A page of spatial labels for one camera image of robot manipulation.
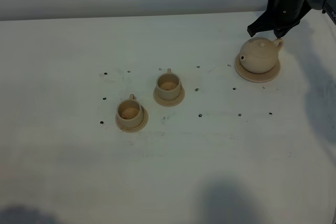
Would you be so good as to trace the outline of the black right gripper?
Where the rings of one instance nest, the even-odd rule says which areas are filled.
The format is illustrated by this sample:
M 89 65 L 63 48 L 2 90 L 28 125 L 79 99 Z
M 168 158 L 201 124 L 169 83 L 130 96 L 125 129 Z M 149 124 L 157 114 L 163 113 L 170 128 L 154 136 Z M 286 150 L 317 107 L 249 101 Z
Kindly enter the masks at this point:
M 282 38 L 310 10 L 307 0 L 268 0 L 266 10 L 247 27 L 247 32 L 254 37 L 259 32 L 273 30 L 277 38 Z

